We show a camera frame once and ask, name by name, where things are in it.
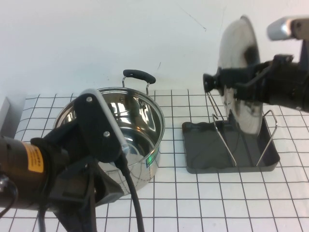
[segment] white wall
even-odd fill
[[[298,54],[297,42],[268,41],[266,27],[308,7],[308,0],[0,0],[0,93],[120,86],[123,69],[153,74],[155,89],[202,88],[231,21],[249,16],[265,61]]]

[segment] stainless steel pot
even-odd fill
[[[133,77],[147,82],[145,95],[142,92],[125,88],[125,78]],[[159,145],[162,140],[165,121],[158,104],[148,96],[148,86],[155,78],[138,70],[124,70],[123,87],[101,88],[99,92],[109,106],[129,147],[128,166],[135,188],[145,186],[155,175],[160,159]],[[57,117],[54,128],[76,118],[70,102]],[[99,163],[102,170],[116,181],[125,194],[129,193],[125,178],[113,163]]]

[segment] stainless steel lid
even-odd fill
[[[220,68],[245,68],[260,63],[255,34],[249,19],[242,16],[224,31],[218,66]],[[225,88],[223,102],[226,115],[233,114],[241,131],[258,134],[262,124],[263,104],[234,98],[234,89]]]

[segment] pot handle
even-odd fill
[[[140,71],[140,70],[124,70],[124,78],[122,79],[122,87],[125,87],[125,78],[126,77],[133,77],[135,79],[139,79],[142,81],[147,82],[146,86],[146,94],[148,95],[148,87],[150,84],[154,84],[156,79],[154,76],[150,75],[149,73]]]

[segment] black cable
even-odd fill
[[[135,208],[138,232],[145,232],[139,197],[137,195],[133,180],[130,176],[130,170],[127,167],[127,159],[124,154],[122,154],[118,158],[118,160],[115,161],[115,165],[117,168],[120,169],[122,175],[126,178],[127,185],[129,186],[129,190],[130,190],[132,201],[133,201],[134,208]]]
[[[39,209],[38,221],[39,221],[39,231],[40,232],[46,232],[45,212],[46,212],[46,210],[44,208]]]
[[[11,181],[10,179],[8,179],[7,177],[5,177],[5,179],[1,180],[0,181],[6,181],[7,182],[7,186],[6,188],[8,188],[11,192],[11,195],[12,195],[12,201],[10,202],[10,204],[2,210],[2,212],[0,213],[0,218],[3,217],[9,210],[10,208],[15,204],[15,202],[17,201],[18,199],[18,189],[17,189],[17,186],[16,184]]]

